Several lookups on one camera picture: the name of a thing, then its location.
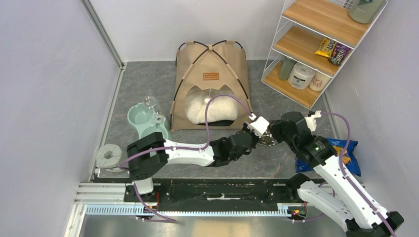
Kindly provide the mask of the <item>stainless steel bowl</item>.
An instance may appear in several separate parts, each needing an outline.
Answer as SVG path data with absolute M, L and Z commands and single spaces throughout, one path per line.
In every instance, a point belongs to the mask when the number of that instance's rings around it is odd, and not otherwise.
M 275 146 L 278 144 L 278 141 L 273 137 L 270 130 L 266 130 L 258 141 L 258 144 L 261 146 Z

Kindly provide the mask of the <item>white fluffy pillow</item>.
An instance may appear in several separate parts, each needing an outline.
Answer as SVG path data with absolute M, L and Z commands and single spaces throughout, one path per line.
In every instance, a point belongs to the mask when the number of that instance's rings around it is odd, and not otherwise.
M 193 124 L 205 123 L 206 106 L 203 100 L 206 97 L 213 98 L 218 94 L 231 94 L 233 91 L 228 87 L 219 90 L 193 87 L 185 97 L 185 114 L 187 119 Z M 207 119 L 208 122 L 218 122 L 222 120 L 234 121 L 238 117 L 238 102 L 228 96 L 220 96 L 212 100 L 209 105 Z

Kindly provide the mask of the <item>tan fabric pet tent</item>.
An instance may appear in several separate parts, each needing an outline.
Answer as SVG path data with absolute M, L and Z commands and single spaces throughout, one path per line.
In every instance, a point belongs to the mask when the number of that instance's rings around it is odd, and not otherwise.
M 213 44 L 187 41 L 181 44 L 175 57 L 176 82 L 170 109 L 170 130 L 204 129 L 239 129 L 249 121 L 248 112 L 252 111 L 248 62 L 243 46 L 235 40 L 222 40 Z M 185 114 L 185 97 L 193 88 L 201 90 L 228 87 L 231 94 L 218 94 L 211 98 L 205 109 L 205 123 L 193 124 Z M 208 122 L 207 113 L 212 100 L 228 96 L 238 102 L 236 120 Z

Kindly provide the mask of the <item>clear plastic bottle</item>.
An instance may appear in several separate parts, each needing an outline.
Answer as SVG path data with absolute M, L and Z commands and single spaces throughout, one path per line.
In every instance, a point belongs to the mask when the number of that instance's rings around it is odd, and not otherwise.
M 164 121 L 165 116 L 156 97 L 146 96 L 143 98 L 142 102 L 155 123 L 160 124 Z

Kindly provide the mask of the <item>mint green pet bowl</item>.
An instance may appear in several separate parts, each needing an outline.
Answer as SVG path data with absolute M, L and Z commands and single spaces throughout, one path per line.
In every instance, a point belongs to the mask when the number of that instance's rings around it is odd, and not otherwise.
M 143 102 L 138 103 L 129 109 L 127 120 L 130 127 L 137 131 L 139 139 L 154 132 L 162 133 L 164 139 L 173 139 L 166 116 L 162 123 L 155 123 L 155 121 L 148 114 Z

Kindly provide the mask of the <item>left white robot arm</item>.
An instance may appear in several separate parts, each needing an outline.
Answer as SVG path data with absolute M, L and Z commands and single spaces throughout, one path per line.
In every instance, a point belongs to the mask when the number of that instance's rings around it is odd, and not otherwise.
M 153 175 L 168 164 L 193 164 L 202 167 L 221 167 L 243 155 L 249 155 L 269 126 L 268 122 L 244 123 L 242 130 L 213 140 L 208 144 L 184 144 L 163 138 L 154 132 L 127 147 L 129 181 L 142 201 L 154 198 Z

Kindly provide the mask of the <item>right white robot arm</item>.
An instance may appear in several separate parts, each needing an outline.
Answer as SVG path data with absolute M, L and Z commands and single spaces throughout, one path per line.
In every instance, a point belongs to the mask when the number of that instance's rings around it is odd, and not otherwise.
M 303 174 L 293 176 L 285 188 L 292 202 L 305 201 L 334 220 L 348 237 L 394 237 L 404 223 L 397 211 L 380 205 L 353 177 L 343 163 L 343 152 L 321 136 L 313 135 L 321 111 L 303 116 L 300 112 L 283 114 L 269 130 L 279 143 L 285 142 L 296 156 L 319 174 L 339 198 L 329 195 Z

